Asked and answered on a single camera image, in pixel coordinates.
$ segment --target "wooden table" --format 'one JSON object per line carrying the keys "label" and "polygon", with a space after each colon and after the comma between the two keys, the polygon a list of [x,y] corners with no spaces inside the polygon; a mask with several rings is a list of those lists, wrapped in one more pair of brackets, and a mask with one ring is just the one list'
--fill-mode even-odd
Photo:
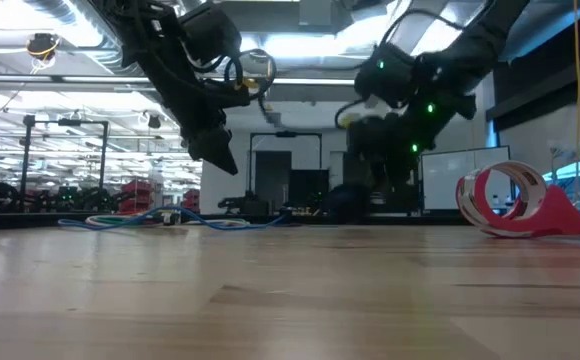
{"label": "wooden table", "polygon": [[0,231],[0,359],[580,359],[580,237]]}

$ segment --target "wire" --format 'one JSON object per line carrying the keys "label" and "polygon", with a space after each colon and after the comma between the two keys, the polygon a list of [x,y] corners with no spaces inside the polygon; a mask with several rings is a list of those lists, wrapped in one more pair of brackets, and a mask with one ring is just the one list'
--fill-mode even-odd
{"label": "wire", "polygon": [[[49,54],[50,54],[49,52],[45,54],[45,56],[44,56],[44,58],[43,58],[42,62],[43,62],[43,61],[45,61],[45,60],[48,58],[48,55],[49,55]],[[40,67],[38,67],[38,66],[35,66],[35,67],[32,69],[32,71],[30,72],[30,75],[34,75],[34,74],[38,73],[38,72],[39,72],[39,70],[41,70],[41,68],[40,68]],[[14,99],[15,99],[17,96],[19,96],[19,93],[21,93],[21,91],[22,91],[22,90],[23,90],[23,89],[26,87],[26,85],[28,85],[28,83],[22,83],[22,84],[21,84],[21,86],[19,87],[19,89],[17,89],[17,91],[16,91],[16,92],[15,92],[15,93],[14,93],[14,94],[13,94],[13,95],[12,95],[12,96],[11,96],[11,97],[8,99],[8,101],[6,101],[5,105],[3,105],[3,106],[0,108],[0,113],[1,113],[3,110],[5,110],[5,109],[8,107],[8,105],[10,105],[10,103],[12,102],[12,100],[14,100]]]}
{"label": "wire", "polygon": [[575,147],[577,151],[576,157],[576,173],[574,180],[574,201],[575,203],[580,199],[580,181],[579,181],[579,162],[580,162],[580,47],[579,47],[579,1],[574,0],[574,57],[575,69],[577,72],[577,137]]}
{"label": "wire", "polygon": [[[217,99],[217,100],[227,100],[227,101],[234,101],[235,96],[232,95],[223,95],[223,94],[217,94],[211,91],[208,91],[206,88],[204,88],[201,85],[197,85],[191,82],[188,82],[187,80],[184,80],[182,78],[179,77],[179,75],[177,75],[175,72],[173,72],[172,70],[170,70],[170,68],[163,62],[163,60],[161,59],[161,57],[159,57],[159,55],[157,53],[155,53],[154,51],[154,46],[149,45],[150,44],[150,39],[148,38],[148,34],[146,33],[143,24],[141,23],[141,10],[139,9],[139,4],[138,1],[133,1],[132,2],[132,12],[133,12],[133,18],[134,18],[134,22],[135,22],[135,27],[138,30],[139,36],[141,37],[141,41],[145,44],[145,48],[148,50],[148,53],[150,55],[152,55],[153,60],[155,61],[155,63],[161,68],[161,70],[171,78],[172,81],[174,81],[177,84],[180,84],[182,86],[185,86],[186,88],[195,91],[199,94],[202,94],[204,96],[207,96],[208,98],[211,99]],[[258,95],[252,95],[250,96],[250,100],[254,100],[257,98]]]}
{"label": "wire", "polygon": [[263,94],[266,93],[266,91],[268,91],[270,89],[270,87],[272,86],[272,84],[274,83],[274,80],[277,78],[277,62],[274,60],[274,57],[272,57],[272,55],[268,54],[267,52],[265,52],[262,49],[252,49],[252,50],[247,50],[247,51],[243,51],[239,54],[239,57],[236,59],[231,58],[230,61],[228,61],[228,64],[226,65],[226,68],[224,69],[223,72],[223,80],[225,82],[230,81],[230,70],[232,68],[232,65],[235,66],[235,70],[237,72],[237,84],[241,84],[241,82],[239,82],[239,73],[241,73],[243,75],[243,69],[241,68],[241,62],[239,60],[239,58],[243,57],[244,55],[256,55],[256,56],[262,56],[265,57],[266,59],[268,59],[268,75],[267,75],[267,79],[266,79],[266,83],[259,87],[259,90],[254,93],[251,94],[250,97],[248,98],[249,100],[255,100],[260,98],[261,96],[263,96]]}
{"label": "wire", "polygon": [[57,41],[54,42],[54,45],[50,46],[49,48],[43,50],[43,51],[39,51],[39,52],[34,52],[34,51],[30,51],[30,40],[28,40],[28,43],[26,44],[26,50],[28,51],[28,54],[32,55],[32,56],[41,56],[41,55],[46,55],[46,57],[48,57],[48,54],[50,54],[51,52],[53,52],[58,46],[59,43],[61,42],[61,38],[58,38]]}
{"label": "wire", "polygon": [[266,105],[264,104],[264,96],[261,95],[257,98],[257,104],[259,104],[259,110],[261,110],[261,115],[263,115],[263,117],[266,119],[266,122],[272,124],[272,117],[270,116],[270,113],[268,112],[268,109],[266,109]]}
{"label": "wire", "polygon": [[139,216],[134,216],[134,217],[130,217],[127,220],[124,220],[118,224],[113,224],[113,225],[89,225],[80,221],[75,221],[75,220],[67,220],[67,219],[61,219],[58,221],[58,225],[59,226],[65,226],[65,227],[78,227],[78,228],[82,228],[82,229],[88,229],[88,230],[95,230],[95,231],[101,231],[101,230],[111,230],[111,229],[118,229],[118,228],[122,228],[122,227],[126,227],[126,226],[136,226],[136,225],[140,225],[144,220],[148,219],[151,215],[156,214],[160,211],[164,211],[164,210],[175,210],[175,211],[180,211],[181,213],[183,213],[186,216],[189,216],[190,218],[198,221],[200,224],[206,225],[210,228],[216,229],[216,230],[227,230],[227,231],[235,231],[235,230],[256,230],[256,229],[265,229],[268,228],[270,226],[275,226],[277,225],[279,222],[281,222],[286,216],[280,216],[279,218],[275,219],[272,222],[269,222],[267,224],[264,225],[243,225],[243,226],[222,226],[222,225],[217,225],[214,224],[212,222],[208,222],[204,219],[202,219],[199,215],[193,213],[192,211],[181,207],[181,206],[162,206],[162,207],[158,207],[156,209],[152,209],[148,212],[145,212]]}
{"label": "wire", "polygon": [[342,106],[342,107],[341,107],[339,110],[337,110],[337,112],[334,114],[334,126],[335,126],[337,129],[344,130],[345,128],[344,128],[343,126],[341,126],[341,124],[339,124],[339,116],[341,116],[341,114],[342,114],[344,111],[346,111],[346,110],[350,109],[350,108],[351,108],[351,107],[353,107],[353,106],[359,105],[359,104],[363,103],[364,101],[365,101],[365,100],[363,100],[363,99],[358,99],[358,100],[355,100],[355,101],[353,101],[353,102],[351,102],[351,103],[348,103],[348,104],[345,104],[345,105],[343,105],[343,106]]}
{"label": "wire", "polygon": [[426,15],[429,16],[435,20],[439,20],[441,22],[443,22],[444,24],[455,28],[457,30],[463,30],[465,29],[464,26],[459,25],[457,23],[454,23],[446,18],[444,18],[443,16],[434,13],[430,10],[425,10],[425,9],[409,9],[407,11],[405,11],[403,14],[401,14],[401,16],[399,16],[393,23],[392,25],[390,25],[390,27],[388,28],[388,30],[386,30],[386,32],[383,34],[383,38],[381,38],[381,42],[379,43],[381,45],[384,45],[385,43],[388,42],[388,40],[390,39],[390,37],[392,36],[392,33],[394,32],[394,29],[401,23],[401,21],[403,19],[405,19],[406,17],[410,16],[410,15],[414,15],[414,14],[420,14],[420,15]]}
{"label": "wire", "polygon": [[225,55],[221,55],[217,59],[217,61],[215,61],[214,63],[212,63],[208,67],[199,67],[199,66],[196,66],[195,64],[193,64],[192,62],[190,63],[190,65],[192,66],[194,71],[201,73],[201,74],[205,74],[205,73],[209,73],[209,72],[213,72],[213,71],[217,70],[217,68],[219,67],[219,65],[221,65],[221,63],[223,62],[223,59],[225,59],[225,58],[226,58]]}

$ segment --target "tape roll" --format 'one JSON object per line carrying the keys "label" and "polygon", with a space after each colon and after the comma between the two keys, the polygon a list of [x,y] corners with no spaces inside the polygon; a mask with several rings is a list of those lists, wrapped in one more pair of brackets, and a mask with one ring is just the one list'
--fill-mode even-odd
{"label": "tape roll", "polygon": [[[495,214],[486,197],[491,171],[508,175],[519,196],[505,216]],[[472,171],[457,184],[456,200],[462,215],[481,231],[502,237],[530,237],[580,233],[580,213],[563,190],[547,186],[532,167],[506,161]]]}

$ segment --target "cable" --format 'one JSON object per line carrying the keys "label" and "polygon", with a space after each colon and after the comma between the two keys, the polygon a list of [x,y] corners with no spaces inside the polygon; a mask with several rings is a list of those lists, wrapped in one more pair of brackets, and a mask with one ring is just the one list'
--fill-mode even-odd
{"label": "cable", "polygon": [[379,46],[384,45],[385,43],[388,42],[388,39],[390,39],[390,36],[392,36],[392,33],[393,33],[394,29],[401,23],[401,21],[403,19],[405,19],[406,17],[408,17],[410,15],[414,15],[414,14],[421,14],[421,15],[429,16],[429,17],[431,17],[431,18],[433,18],[435,20],[439,20],[439,21],[443,22],[444,24],[446,24],[446,25],[448,25],[448,26],[450,26],[452,28],[455,28],[457,30],[463,30],[463,29],[465,29],[464,26],[459,25],[457,23],[454,23],[454,22],[452,22],[452,21],[444,18],[443,16],[441,16],[441,15],[439,15],[437,13],[434,13],[434,12],[432,12],[430,10],[425,10],[425,9],[409,9],[409,10],[406,10],[403,14],[401,14],[401,16],[399,16],[392,23],[392,25],[390,25],[390,27],[388,28],[388,30],[386,30],[386,32],[383,34],[383,38],[381,38],[381,42],[379,43],[380,44]]}
{"label": "cable", "polygon": [[[235,98],[234,95],[229,96],[229,95],[222,95],[222,94],[210,92],[207,89],[205,89],[203,86],[193,84],[193,83],[188,82],[187,80],[181,79],[179,77],[179,75],[177,75],[172,70],[170,70],[170,68],[163,62],[163,60],[161,60],[161,58],[158,56],[158,54],[155,53],[154,46],[149,45],[151,42],[150,42],[150,39],[148,38],[148,34],[145,32],[145,29],[143,28],[143,24],[141,23],[141,20],[142,20],[141,19],[141,11],[139,9],[138,1],[132,2],[132,12],[133,12],[133,17],[134,17],[135,27],[137,28],[137,31],[139,33],[139,36],[141,37],[142,42],[144,44],[146,44],[145,49],[148,50],[148,53],[150,55],[152,55],[152,57],[154,58],[153,60],[156,62],[156,64],[161,68],[161,70],[167,76],[169,76],[171,78],[172,81],[174,81],[177,84],[180,84],[182,86],[185,86],[186,88],[188,88],[192,91],[196,91],[197,93],[200,93],[208,98],[234,101],[234,98]],[[250,100],[256,99],[256,97],[257,97],[257,95],[251,96]]]}
{"label": "cable", "polygon": [[221,65],[221,63],[223,62],[223,59],[225,59],[226,56],[225,55],[221,55],[217,61],[215,61],[214,63],[212,63],[210,66],[208,67],[199,67],[196,66],[195,64],[193,64],[192,62],[190,62],[190,65],[192,66],[192,68],[194,69],[194,71],[201,73],[201,74],[205,74],[205,73],[209,73],[212,71],[215,71],[219,65]]}
{"label": "cable", "polygon": [[[265,52],[262,49],[252,49],[252,50],[243,51],[239,54],[239,58],[241,58],[244,55],[251,55],[251,54],[267,58],[268,59],[268,71],[269,71],[266,83],[263,86],[259,87],[259,90],[256,93],[251,94],[250,97],[248,98],[249,100],[252,101],[252,100],[258,99],[261,96],[263,96],[263,94],[265,94],[266,91],[268,91],[270,89],[270,87],[272,86],[272,84],[274,83],[274,80],[277,78],[277,62],[274,60],[274,57],[272,57],[272,55],[268,54],[267,52]],[[225,82],[230,81],[230,69],[232,68],[232,65],[234,65],[235,70],[237,71],[237,84],[240,84],[238,76],[239,76],[239,72],[241,72],[243,74],[243,69],[241,68],[241,62],[240,62],[239,58],[236,58],[236,59],[231,58],[230,61],[228,61],[228,64],[226,64],[226,68],[223,71],[223,80]]]}
{"label": "cable", "polygon": [[579,47],[579,1],[574,0],[574,57],[575,69],[577,72],[577,137],[575,147],[577,151],[576,157],[576,173],[574,180],[574,201],[575,203],[580,199],[580,181],[579,181],[579,162],[580,162],[580,47]]}
{"label": "cable", "polygon": [[[108,225],[118,225],[123,221],[128,219],[132,219],[134,216],[130,215],[95,215],[90,216],[86,219],[85,223],[88,225],[96,225],[96,226],[108,226]],[[216,220],[206,220],[208,223],[212,224],[223,224],[223,225],[249,225],[250,223],[244,219],[216,219]],[[181,225],[199,225],[201,224],[199,221],[188,221]],[[148,223],[136,224],[136,225],[128,225],[132,227],[156,227],[162,226],[163,224],[160,221],[151,221]]]}
{"label": "cable", "polygon": [[272,124],[272,118],[270,117],[270,113],[268,112],[268,109],[266,109],[266,105],[263,103],[265,101],[263,95],[259,96],[257,98],[257,104],[259,104],[259,110],[261,110],[261,115],[263,115],[263,117],[266,119],[266,122]]}
{"label": "cable", "polygon": [[346,110],[350,109],[351,107],[353,107],[353,106],[355,106],[355,105],[359,105],[359,104],[363,103],[364,101],[365,101],[365,100],[363,100],[363,99],[358,99],[358,100],[355,100],[355,101],[353,101],[353,102],[351,102],[351,103],[348,103],[348,104],[345,104],[345,105],[343,105],[343,106],[342,106],[342,107],[341,107],[339,110],[337,110],[337,112],[334,114],[334,126],[335,126],[337,129],[344,130],[345,128],[344,128],[343,126],[341,126],[341,124],[339,124],[339,116],[341,116],[341,114],[342,114],[344,111],[346,111]]}
{"label": "cable", "polygon": [[85,224],[85,223],[80,222],[80,221],[67,220],[67,219],[59,220],[58,225],[65,226],[65,227],[78,227],[78,228],[82,228],[82,229],[95,230],[95,231],[118,229],[118,228],[122,228],[122,227],[126,227],[126,226],[131,226],[131,225],[136,226],[138,224],[141,224],[141,222],[148,219],[151,215],[153,215],[159,211],[163,211],[163,210],[180,211],[184,215],[187,215],[190,218],[192,218],[196,221],[199,221],[199,223],[201,223],[203,225],[206,225],[206,226],[211,227],[211,228],[216,229],[216,230],[227,230],[227,231],[265,229],[265,228],[268,228],[270,226],[274,226],[274,225],[278,224],[279,222],[281,222],[285,218],[285,215],[280,216],[279,218],[275,219],[274,221],[269,222],[269,223],[264,224],[264,225],[243,225],[243,226],[238,226],[238,227],[222,226],[222,225],[216,225],[216,224],[213,224],[211,222],[208,222],[208,221],[202,219],[199,215],[193,213],[192,211],[190,211],[184,207],[169,205],[169,206],[162,206],[162,207],[158,207],[156,209],[152,209],[152,210],[145,212],[139,216],[131,217],[125,221],[122,221],[119,224],[114,224],[114,225],[106,225],[106,226],[88,225],[88,224]]}
{"label": "cable", "polygon": [[[45,61],[45,60],[48,58],[48,55],[49,55],[49,54],[50,54],[50,52],[47,52],[47,53],[45,54],[45,56],[44,56],[44,58],[43,58],[43,60],[42,60],[42,61]],[[40,67],[38,67],[38,66],[35,66],[35,67],[32,69],[32,71],[30,72],[30,75],[34,75],[34,74],[38,73],[38,72],[39,72],[39,70],[41,70],[41,68],[40,68]],[[8,105],[10,105],[10,103],[12,102],[12,100],[14,100],[14,99],[15,99],[15,98],[16,98],[16,97],[19,95],[19,93],[20,93],[20,92],[21,92],[21,91],[22,91],[22,90],[23,90],[23,89],[26,87],[26,85],[28,85],[28,83],[22,83],[22,84],[21,84],[21,87],[19,87],[19,89],[17,89],[17,91],[16,91],[16,92],[15,92],[15,93],[14,93],[14,94],[13,94],[13,95],[12,95],[12,96],[11,96],[11,97],[8,99],[8,101],[6,101],[5,105],[3,105],[3,106],[0,108],[0,113],[1,113],[3,110],[5,110],[5,109],[8,107]]]}
{"label": "cable", "polygon": [[51,52],[53,52],[59,46],[60,42],[61,42],[61,38],[58,38],[57,41],[54,42],[54,45],[52,45],[51,47],[49,47],[43,51],[34,52],[34,51],[30,51],[30,47],[29,47],[30,40],[28,40],[28,43],[26,44],[26,50],[28,51],[28,54],[30,54],[32,56],[46,55],[46,57],[48,57],[47,55],[50,54]]}

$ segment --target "whiteboard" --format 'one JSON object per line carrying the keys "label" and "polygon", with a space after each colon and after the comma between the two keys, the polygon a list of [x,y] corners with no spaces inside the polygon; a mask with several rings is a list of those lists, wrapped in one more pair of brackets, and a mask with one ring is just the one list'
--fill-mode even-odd
{"label": "whiteboard", "polygon": [[[455,200],[457,182],[470,171],[510,159],[508,147],[475,149],[439,154],[423,155],[421,168],[423,176],[424,210],[458,210]],[[486,186],[486,198],[492,201],[494,195],[504,207],[511,195],[510,178],[499,172],[492,172]]]}

